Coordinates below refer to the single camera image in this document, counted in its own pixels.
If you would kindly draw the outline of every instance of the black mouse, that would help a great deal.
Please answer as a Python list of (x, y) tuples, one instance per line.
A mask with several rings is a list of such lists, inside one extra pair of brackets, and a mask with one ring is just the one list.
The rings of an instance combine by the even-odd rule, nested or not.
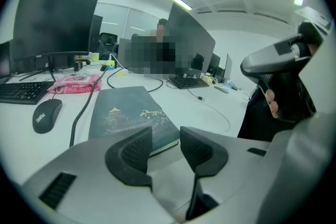
[(33, 128), (38, 134), (45, 134), (54, 128), (58, 113), (62, 108), (62, 101), (50, 99), (41, 103), (33, 114)]

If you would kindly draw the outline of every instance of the black keyboard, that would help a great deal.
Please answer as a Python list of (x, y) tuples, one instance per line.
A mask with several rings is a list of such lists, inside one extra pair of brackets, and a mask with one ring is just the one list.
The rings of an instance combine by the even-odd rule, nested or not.
[(179, 89), (208, 87), (209, 84), (202, 79), (175, 77), (171, 82)]
[(0, 85), (0, 103), (37, 104), (54, 82), (26, 82)]

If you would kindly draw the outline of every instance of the yellow object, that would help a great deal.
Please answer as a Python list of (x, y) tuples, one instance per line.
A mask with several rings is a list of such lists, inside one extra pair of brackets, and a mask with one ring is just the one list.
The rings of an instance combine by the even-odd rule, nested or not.
[(98, 62), (99, 61), (99, 53), (92, 52), (90, 55), (90, 59), (92, 62)]
[(106, 64), (107, 66), (113, 66), (113, 67), (114, 67), (114, 65), (115, 65), (115, 63), (114, 63), (113, 60), (107, 60), (107, 61), (105, 62), (105, 64)]
[(208, 76), (206, 76), (206, 75), (202, 75), (202, 76), (201, 76), (201, 79), (202, 79), (203, 81), (205, 81), (206, 83), (208, 83), (208, 84), (211, 84), (211, 83), (212, 83), (212, 78), (210, 78), (210, 77), (208, 77)]

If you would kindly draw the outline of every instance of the hand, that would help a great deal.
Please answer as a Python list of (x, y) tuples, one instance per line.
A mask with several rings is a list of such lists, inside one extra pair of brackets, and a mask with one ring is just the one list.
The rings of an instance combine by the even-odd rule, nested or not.
[(279, 106), (276, 101), (274, 101), (274, 92), (272, 90), (267, 90), (265, 93), (266, 101), (269, 103), (269, 108), (271, 109), (273, 117), (276, 119), (278, 117)]

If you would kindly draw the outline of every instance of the dark green book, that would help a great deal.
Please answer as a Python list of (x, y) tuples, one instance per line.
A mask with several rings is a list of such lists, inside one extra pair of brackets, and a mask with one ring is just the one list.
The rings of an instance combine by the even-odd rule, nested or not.
[(152, 126), (151, 155), (178, 143), (180, 131), (145, 87), (102, 90), (94, 106), (89, 139), (101, 138), (137, 127)]

